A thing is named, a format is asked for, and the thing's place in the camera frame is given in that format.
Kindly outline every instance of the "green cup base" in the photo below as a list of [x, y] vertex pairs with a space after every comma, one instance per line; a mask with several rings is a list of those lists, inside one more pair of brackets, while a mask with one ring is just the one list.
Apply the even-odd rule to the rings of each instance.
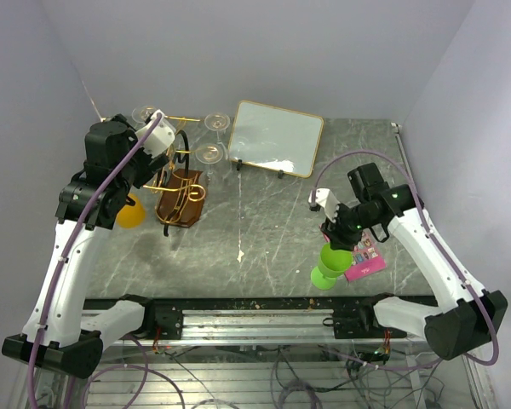
[[333, 288], [337, 281], [335, 278], [325, 277], [318, 267], [313, 268], [313, 271], [310, 273], [310, 280], [319, 290], [329, 290]]

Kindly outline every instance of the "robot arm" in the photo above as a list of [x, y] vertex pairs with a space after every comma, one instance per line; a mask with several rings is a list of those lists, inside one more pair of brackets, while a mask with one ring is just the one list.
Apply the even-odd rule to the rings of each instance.
[[[154, 126], [158, 114], [161, 119]], [[66, 242], [93, 193], [150, 127], [153, 130], [144, 145], [99, 196], [66, 260], [61, 259]], [[152, 329], [152, 302], [145, 298], [124, 296], [113, 308], [84, 321], [83, 302], [97, 257], [110, 236], [118, 212], [128, 203], [130, 188], [141, 187], [169, 162], [165, 151], [174, 139], [175, 129], [160, 111], [137, 132], [121, 115], [91, 126], [85, 136], [87, 160], [83, 171], [60, 193], [53, 255], [36, 306], [22, 333], [5, 339], [4, 355], [28, 362], [37, 332], [42, 327], [39, 321], [43, 305], [60, 260], [65, 264], [43, 328], [38, 350], [38, 357], [41, 355], [42, 359], [37, 361], [38, 366], [86, 378], [95, 369], [102, 352], [113, 342], [125, 334]]]
[[[390, 234], [409, 251], [428, 281], [437, 301], [436, 307], [406, 302], [398, 297], [380, 296], [365, 317], [371, 324], [398, 328], [428, 341], [433, 351], [450, 360], [490, 341], [487, 325], [474, 302], [474, 297], [459, 280], [451, 265], [427, 236], [407, 185], [389, 187], [375, 164], [358, 167], [348, 173], [360, 204], [348, 208], [329, 189], [316, 192], [316, 208], [324, 208], [326, 221], [322, 231], [330, 238], [332, 250], [352, 251], [361, 240], [365, 228], [375, 238], [386, 241]], [[428, 211], [423, 216], [433, 236], [445, 247], [453, 262], [464, 272], [491, 315], [496, 329], [502, 322], [507, 301], [500, 291], [489, 293], [459, 262], [435, 229]], [[384, 239], [377, 238], [376, 225], [382, 225]]]

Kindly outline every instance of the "marble tabletop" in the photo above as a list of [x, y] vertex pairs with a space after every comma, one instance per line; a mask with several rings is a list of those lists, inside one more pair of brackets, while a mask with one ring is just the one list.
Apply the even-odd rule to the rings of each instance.
[[[215, 141], [203, 123], [190, 123], [185, 131], [192, 147]], [[422, 273], [394, 238], [377, 244], [388, 265], [381, 272], [351, 283], [341, 277], [327, 291], [311, 284], [310, 272], [324, 244], [319, 231], [324, 212], [308, 209], [308, 195], [326, 163], [359, 148], [401, 161], [388, 121], [357, 119], [325, 121], [313, 175], [307, 179], [288, 175], [278, 179], [276, 172], [248, 165], [237, 172], [235, 164], [223, 161], [215, 168], [222, 182], [210, 183], [200, 220], [188, 229], [171, 227], [169, 237], [163, 236], [153, 210], [159, 195], [147, 189], [135, 192], [146, 207], [146, 220], [135, 229], [114, 228], [95, 267], [88, 298], [127, 293], [160, 298], [431, 294]], [[333, 165], [320, 186], [355, 205], [347, 173], [371, 161], [391, 185], [403, 182], [391, 164], [356, 155]], [[203, 169], [195, 158], [192, 167]]]

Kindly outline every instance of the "green plastic cup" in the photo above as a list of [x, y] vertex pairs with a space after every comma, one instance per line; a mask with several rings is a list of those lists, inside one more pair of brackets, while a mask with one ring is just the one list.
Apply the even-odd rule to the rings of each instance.
[[318, 266], [310, 273], [310, 280], [320, 290], [329, 290], [335, 285], [337, 277], [352, 266], [352, 252], [345, 250], [332, 250], [329, 243], [320, 251]]

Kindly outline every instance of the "pink package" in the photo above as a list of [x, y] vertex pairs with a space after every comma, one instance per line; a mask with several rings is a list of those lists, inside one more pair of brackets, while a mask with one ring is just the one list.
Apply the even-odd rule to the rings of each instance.
[[[330, 241], [325, 234], [324, 237], [326, 241]], [[352, 267], [344, 273], [348, 281], [363, 279], [386, 268], [386, 262], [382, 258], [381, 252], [376, 248], [367, 232], [363, 233], [361, 241], [354, 247], [352, 256]]]

